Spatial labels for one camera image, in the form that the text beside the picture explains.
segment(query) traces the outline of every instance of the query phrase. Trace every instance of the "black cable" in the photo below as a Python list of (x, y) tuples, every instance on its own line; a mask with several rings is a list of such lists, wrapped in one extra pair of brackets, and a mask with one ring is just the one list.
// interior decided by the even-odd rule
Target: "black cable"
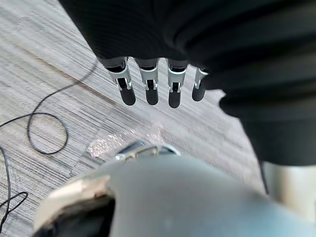
[[(37, 109), (41, 106), (41, 104), (42, 104), (47, 98), (49, 98), (50, 96), (52, 96), (52, 95), (54, 95), (54, 94), (56, 94), (56, 93), (58, 93), (58, 92), (60, 92), (60, 91), (62, 91), (62, 90), (68, 89), (69, 87), (72, 87), (72, 86), (74, 86), (74, 85), (77, 85), (78, 83), (80, 83), (80, 82), (84, 81), (85, 79), (87, 79), (87, 78), (94, 72), (94, 70), (96, 69), (97, 64), (98, 64), (98, 60), (95, 61), (95, 63), (93, 64), (93, 66), (92, 66), (92, 68), (89, 70), (89, 72), (88, 72), (85, 76), (83, 76), (80, 80), (78, 80), (78, 81), (76, 81), (76, 82), (73, 83), (73, 84), (67, 85), (67, 86), (65, 86), (65, 87), (63, 87), (63, 88), (61, 88), (61, 89), (59, 89), (59, 90), (56, 90), (55, 92), (53, 92), (53, 93), (47, 95), (44, 99), (42, 99), (42, 100), (38, 103), (38, 105), (35, 107), (35, 109), (33, 110), (32, 113), (26, 114), (26, 115), (22, 115), (22, 116), (19, 116), (19, 117), (16, 117), (16, 118), (13, 118), (13, 119), (11, 119), (11, 120), (9, 120), (9, 121), (7, 121), (7, 122), (1, 124), (1, 125), (0, 125), (0, 128), (3, 127), (3, 126), (5, 126), (5, 125), (7, 125), (8, 123), (13, 122), (13, 121), (16, 121), (16, 120), (19, 120), (19, 119), (21, 119), (21, 118), (30, 116), (29, 121), (28, 121), (28, 125), (27, 125), (27, 135), (28, 135), (28, 140), (29, 140), (30, 143), (31, 143), (31, 146), (32, 146), (36, 151), (38, 151), (39, 153), (41, 153), (41, 154), (43, 154), (43, 155), (52, 155), (52, 154), (56, 154), (56, 153), (60, 152), (61, 150), (63, 150), (63, 149), (66, 147), (66, 145), (67, 145), (67, 143), (68, 143), (68, 138), (69, 138), (68, 129), (67, 129), (65, 123), (64, 123), (60, 118), (58, 118), (56, 115), (52, 115), (52, 114), (45, 113), (45, 112), (36, 112), (36, 111), (37, 111)], [(32, 119), (33, 119), (33, 116), (34, 116), (34, 115), (46, 115), (46, 116), (50, 116), (50, 117), (53, 117), (54, 119), (58, 120), (58, 121), (62, 124), (62, 126), (63, 126), (64, 129), (65, 129), (66, 140), (65, 140), (64, 145), (63, 145), (60, 149), (58, 149), (58, 150), (56, 150), (56, 151), (54, 151), (54, 152), (45, 152), (45, 151), (41, 150), (40, 148), (38, 148), (38, 147), (34, 144), (34, 142), (33, 142), (32, 139), (31, 139), (31, 133), (30, 133), (30, 126), (31, 126), (31, 124), (32, 124)], [(7, 183), (8, 183), (8, 199), (7, 199), (5, 202), (3, 202), (2, 204), (0, 204), (0, 208), (1, 208), (3, 205), (5, 205), (5, 204), (7, 203), (7, 205), (6, 205), (6, 210), (5, 210), (5, 214), (4, 214), (4, 216), (3, 216), (3, 218), (2, 218), (2, 220), (1, 220), (1, 222), (0, 222), (0, 234), (1, 234), (1, 232), (2, 232), (2, 226), (3, 226), (3, 224), (5, 223), (5, 221), (6, 221), (7, 217), (8, 217), (8, 214), (9, 214), (10, 212), (14, 211), (16, 208), (18, 208), (18, 207), (22, 204), (22, 202), (25, 201), (25, 199), (28, 197), (29, 194), (28, 194), (28, 192), (20, 192), (20, 193), (18, 193), (18, 194), (16, 194), (16, 195), (14, 195), (14, 196), (11, 197), (11, 182), (10, 182), (10, 175), (9, 175), (8, 158), (7, 158), (6, 154), (5, 154), (4, 149), (3, 149), (1, 146), (0, 146), (0, 151), (1, 151), (2, 155), (3, 155), (4, 165), (5, 165), (5, 172), (6, 172), (6, 178), (7, 178)], [(24, 195), (23, 199), (22, 199), (17, 205), (15, 205), (11, 210), (9, 210), (10, 201), (11, 201), (12, 199), (14, 199), (14, 198), (17, 198), (18, 196), (21, 196), (21, 195)]]

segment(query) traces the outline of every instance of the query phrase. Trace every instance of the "metal bracket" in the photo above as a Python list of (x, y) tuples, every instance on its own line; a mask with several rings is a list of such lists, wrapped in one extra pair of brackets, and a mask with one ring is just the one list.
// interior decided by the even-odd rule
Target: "metal bracket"
[(119, 79), (124, 79), (125, 83), (126, 83), (126, 88), (128, 90), (131, 89), (132, 87), (132, 79), (129, 73), (129, 68), (128, 68), (128, 64), (127, 64), (127, 60), (124, 60), (124, 69), (119, 72), (119, 73), (114, 73), (108, 70), (113, 82), (118, 86), (118, 89), (122, 91), (122, 87), (119, 85)]
[(196, 89), (199, 89), (199, 85), (201, 84), (201, 80), (203, 79), (203, 77), (205, 77), (207, 75), (208, 75), (207, 72), (204, 72), (200, 68), (197, 68), (196, 77), (194, 79), (194, 87)]
[(173, 84), (174, 83), (179, 83), (178, 86), (178, 93), (181, 92), (181, 88), (183, 86), (184, 83), (184, 77), (186, 74), (187, 68), (185, 68), (183, 71), (181, 72), (175, 72), (173, 70), (170, 69), (169, 65), (168, 65), (168, 85), (169, 85), (169, 91), (173, 92)]
[(154, 81), (154, 90), (157, 90), (158, 87), (158, 67), (155, 67), (152, 70), (144, 70), (139, 68), (140, 75), (142, 76), (142, 81), (145, 85), (146, 90), (149, 90), (148, 81)]

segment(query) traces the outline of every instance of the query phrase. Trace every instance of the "black sleeve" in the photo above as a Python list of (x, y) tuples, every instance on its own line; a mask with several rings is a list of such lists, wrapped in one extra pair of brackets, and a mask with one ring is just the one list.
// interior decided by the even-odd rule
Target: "black sleeve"
[(189, 60), (259, 160), (316, 164), (315, 0), (60, 0), (99, 58)]

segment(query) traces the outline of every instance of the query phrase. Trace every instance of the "wooden floor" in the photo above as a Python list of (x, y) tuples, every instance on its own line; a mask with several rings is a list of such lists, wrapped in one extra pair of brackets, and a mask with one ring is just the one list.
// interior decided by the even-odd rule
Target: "wooden floor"
[[(0, 5), (0, 123), (30, 113), (49, 93), (85, 75), (95, 56), (55, 0), (11, 0)], [(239, 121), (218, 108), (221, 91), (206, 93), (202, 102), (191, 99), (195, 69), (189, 67), (178, 109), (168, 106), (166, 63), (159, 63), (159, 103), (149, 106), (140, 74), (129, 61), (137, 97), (128, 107), (101, 64), (84, 84), (54, 95), (39, 109), (67, 124), (69, 144), (62, 152), (42, 156), (26, 137), (27, 119), (0, 129), (0, 145), (9, 159), (13, 194), (29, 198), (12, 212), (3, 236), (30, 236), (39, 202), (71, 177), (105, 162), (119, 147), (143, 139), (170, 143), (182, 153), (203, 159), (254, 188), (261, 189), (258, 167)], [(64, 141), (56, 121), (38, 116), (33, 140), (47, 151)], [(0, 202), (7, 184), (0, 161)]]

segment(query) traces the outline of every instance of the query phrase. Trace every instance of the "black rubber fingertip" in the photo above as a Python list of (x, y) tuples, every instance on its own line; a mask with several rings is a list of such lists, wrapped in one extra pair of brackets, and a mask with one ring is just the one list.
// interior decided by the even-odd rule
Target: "black rubber fingertip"
[(149, 89), (146, 90), (146, 99), (148, 104), (155, 105), (158, 103), (158, 89)]
[(199, 89), (196, 89), (195, 86), (193, 87), (192, 99), (194, 101), (201, 101), (204, 98), (204, 94), (205, 94), (205, 87), (204, 86), (200, 85)]
[(135, 104), (136, 98), (133, 87), (131, 87), (129, 90), (127, 88), (123, 88), (120, 90), (120, 95), (125, 104), (130, 106)]
[(169, 106), (172, 108), (178, 108), (180, 105), (181, 93), (169, 92)]

